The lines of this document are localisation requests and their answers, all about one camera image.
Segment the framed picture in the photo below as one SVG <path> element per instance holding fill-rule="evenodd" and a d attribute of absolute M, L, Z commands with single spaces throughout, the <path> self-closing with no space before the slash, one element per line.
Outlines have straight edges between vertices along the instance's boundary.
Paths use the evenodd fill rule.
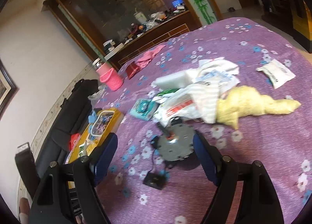
<path fill-rule="evenodd" d="M 16 85 L 0 61 L 0 118 L 16 90 Z"/>

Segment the pink basket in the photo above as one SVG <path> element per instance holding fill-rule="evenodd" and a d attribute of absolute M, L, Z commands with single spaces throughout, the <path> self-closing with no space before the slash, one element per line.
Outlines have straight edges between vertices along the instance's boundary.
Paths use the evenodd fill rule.
<path fill-rule="evenodd" d="M 112 91 L 116 91 L 124 83 L 124 80 L 118 75 L 114 68 L 111 68 L 108 72 L 100 76 L 99 81 L 106 83 Z"/>

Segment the bed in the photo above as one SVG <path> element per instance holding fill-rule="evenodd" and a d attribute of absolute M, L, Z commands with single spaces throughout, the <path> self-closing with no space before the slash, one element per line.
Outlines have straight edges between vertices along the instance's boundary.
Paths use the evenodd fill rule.
<path fill-rule="evenodd" d="M 116 107 L 125 115 L 118 131 L 118 149 L 104 181 L 96 191 L 112 223 L 200 223 L 216 190 L 201 166 L 164 170 L 161 157 L 152 155 L 150 141 L 161 132 L 155 120 L 131 117 L 128 111 L 138 98 L 150 98 L 159 89 L 157 77 L 198 67 L 198 60 L 225 57 L 239 65 L 240 85 L 255 87 L 274 99 L 293 98 L 301 103 L 289 115 L 247 116 L 239 119 L 239 130 L 222 124 L 188 121 L 211 145 L 236 161 L 260 160 L 268 171 L 283 211 L 291 223 L 311 194 L 312 159 L 311 65 L 280 35 L 250 19 L 230 18 L 168 40 L 149 65 L 115 92 L 106 92 L 96 108 Z M 126 77 L 125 68 L 119 74 Z M 255 69 L 270 59 L 284 63 L 296 75 L 278 89 Z M 156 172 L 167 185 L 161 191 L 142 184 L 154 158 Z M 240 200 L 238 183 L 227 222 L 233 223 Z"/>

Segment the floor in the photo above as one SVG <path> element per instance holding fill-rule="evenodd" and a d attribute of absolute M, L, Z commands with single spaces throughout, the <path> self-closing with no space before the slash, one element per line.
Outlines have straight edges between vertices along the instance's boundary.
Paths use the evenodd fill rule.
<path fill-rule="evenodd" d="M 294 47 L 296 47 L 299 52 L 312 64 L 312 54 L 308 53 L 299 43 L 297 43 L 292 36 L 286 34 L 285 32 L 275 28 L 274 26 L 270 25 L 269 23 L 263 21 L 261 19 L 261 15 L 263 14 L 261 6 L 254 6 L 236 10 L 235 12 L 226 12 L 223 13 L 224 19 L 231 18 L 231 17 L 245 17 L 248 19 L 253 20 L 254 22 L 259 23 L 262 26 L 267 27 L 268 29 L 278 33 L 286 40 L 288 40 Z"/>

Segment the black sofa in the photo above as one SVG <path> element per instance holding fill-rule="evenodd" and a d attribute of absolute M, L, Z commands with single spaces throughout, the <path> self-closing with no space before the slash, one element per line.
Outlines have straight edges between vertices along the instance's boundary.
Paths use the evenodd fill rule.
<path fill-rule="evenodd" d="M 86 127 L 92 110 L 88 96 L 97 91 L 97 80 L 82 79 L 75 84 L 70 97 L 64 99 L 61 111 L 52 124 L 35 162 L 40 178 L 50 162 L 64 163 L 69 154 L 71 135 L 81 132 Z"/>

